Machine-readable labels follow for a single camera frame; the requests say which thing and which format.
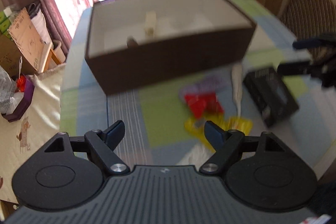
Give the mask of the white electric razor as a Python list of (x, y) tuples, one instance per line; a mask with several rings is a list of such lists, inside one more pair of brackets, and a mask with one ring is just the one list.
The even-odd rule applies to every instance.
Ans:
[(235, 103), (238, 117), (241, 117), (242, 113), (242, 96), (243, 96), (242, 76), (243, 76), (242, 64), (237, 63), (232, 67), (231, 81), (232, 81), (232, 99), (233, 102)]

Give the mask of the brown cardboard boxes stack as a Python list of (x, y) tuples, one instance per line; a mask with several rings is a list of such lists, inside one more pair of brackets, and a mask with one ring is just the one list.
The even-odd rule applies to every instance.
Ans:
[(38, 75), (48, 70), (53, 61), (62, 62), (50, 44), (46, 44), (38, 34), (26, 9), (18, 12), (14, 20), (7, 18), (1, 25), (9, 24), (9, 36), (1, 34), (1, 67), (11, 77), (19, 72)]

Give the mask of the brown cardboard storage box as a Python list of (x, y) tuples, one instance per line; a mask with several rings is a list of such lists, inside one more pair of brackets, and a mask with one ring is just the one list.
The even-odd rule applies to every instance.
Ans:
[[(157, 16), (152, 38), (148, 11)], [(230, 0), (105, 0), (92, 7), (85, 60), (112, 95), (240, 61), (255, 30)], [(137, 47), (127, 47), (130, 36)]]

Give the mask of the quilted brown chair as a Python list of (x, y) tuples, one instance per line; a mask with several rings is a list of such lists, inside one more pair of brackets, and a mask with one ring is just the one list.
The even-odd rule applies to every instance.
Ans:
[(298, 39), (335, 32), (335, 4), (332, 0), (289, 0), (280, 20)]

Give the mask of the black shaver box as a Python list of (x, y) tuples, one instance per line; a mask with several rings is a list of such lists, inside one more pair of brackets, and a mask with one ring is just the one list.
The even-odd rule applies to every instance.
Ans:
[(243, 84), (268, 128), (299, 110), (297, 101), (274, 67), (249, 71)]

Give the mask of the black hair claw clip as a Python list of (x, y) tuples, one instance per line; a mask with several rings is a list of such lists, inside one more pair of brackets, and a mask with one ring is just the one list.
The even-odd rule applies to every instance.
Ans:
[(130, 36), (130, 37), (127, 38), (126, 43), (127, 43), (127, 47), (128, 48), (133, 48), (133, 47), (137, 47), (138, 46), (138, 42), (132, 36)]

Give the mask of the yellow snack packet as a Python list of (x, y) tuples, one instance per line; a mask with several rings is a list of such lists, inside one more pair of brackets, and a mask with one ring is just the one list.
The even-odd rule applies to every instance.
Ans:
[(224, 119), (222, 114), (207, 114), (200, 119), (189, 118), (184, 124), (185, 130), (197, 138), (211, 152), (220, 148), (224, 142), (223, 134), (229, 130), (238, 130), (248, 136), (252, 130), (253, 122), (243, 117), (231, 116)]

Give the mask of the purple cream tube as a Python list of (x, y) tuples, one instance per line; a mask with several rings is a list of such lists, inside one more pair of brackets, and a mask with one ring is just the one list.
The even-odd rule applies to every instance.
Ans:
[(216, 93), (224, 89), (228, 81), (221, 75), (208, 75), (201, 80), (197, 80), (192, 84), (187, 84), (179, 90), (179, 98), (185, 99), (185, 95), (202, 95), (208, 93)]

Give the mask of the purple tray box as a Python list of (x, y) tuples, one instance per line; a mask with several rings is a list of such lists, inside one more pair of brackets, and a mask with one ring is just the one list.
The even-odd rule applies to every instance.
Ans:
[(5, 118), (8, 122), (15, 122), (20, 120), (32, 102), (34, 88), (35, 86), (33, 82), (29, 77), (27, 77), (23, 98), (19, 101), (18, 106), (11, 114), (2, 114), (3, 118)]

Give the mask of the crumpled clear plastic bag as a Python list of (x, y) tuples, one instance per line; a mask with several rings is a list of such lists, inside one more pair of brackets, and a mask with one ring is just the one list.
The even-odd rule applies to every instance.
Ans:
[(0, 70), (0, 110), (1, 114), (6, 114), (9, 107), (13, 104), (11, 98), (14, 97), (16, 83), (3, 67), (0, 67)]

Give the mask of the beige hair comb clip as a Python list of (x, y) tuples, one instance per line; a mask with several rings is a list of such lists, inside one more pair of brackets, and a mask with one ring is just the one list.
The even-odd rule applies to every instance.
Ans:
[(157, 16), (155, 11), (148, 11), (145, 15), (145, 25), (144, 31), (146, 37), (154, 37), (155, 35), (155, 28), (157, 24)]

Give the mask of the checkered tablecloth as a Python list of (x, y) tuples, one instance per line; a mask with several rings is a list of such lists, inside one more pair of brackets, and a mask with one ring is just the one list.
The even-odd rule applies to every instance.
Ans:
[[(281, 62), (303, 60), (305, 51), (291, 47), (295, 37), (255, 0), (234, 0), (257, 22), (251, 49), (243, 60), (245, 72)], [(179, 91), (206, 76), (197, 73), (139, 90), (107, 97), (85, 62), (91, 10), (83, 11), (68, 53), (63, 76), (60, 129), (83, 135), (124, 121), (126, 134), (116, 149), (128, 165), (175, 165), (185, 160), (198, 140), (184, 128), (191, 113)], [(288, 120), (272, 127), (321, 181), (335, 179), (335, 89), (323, 89), (308, 76), (287, 77), (287, 87), (299, 104)]]

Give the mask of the red snack packet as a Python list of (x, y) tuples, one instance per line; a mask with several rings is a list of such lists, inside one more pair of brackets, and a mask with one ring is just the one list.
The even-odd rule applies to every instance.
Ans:
[(204, 114), (224, 114), (215, 93), (186, 94), (184, 99), (196, 119), (202, 118)]

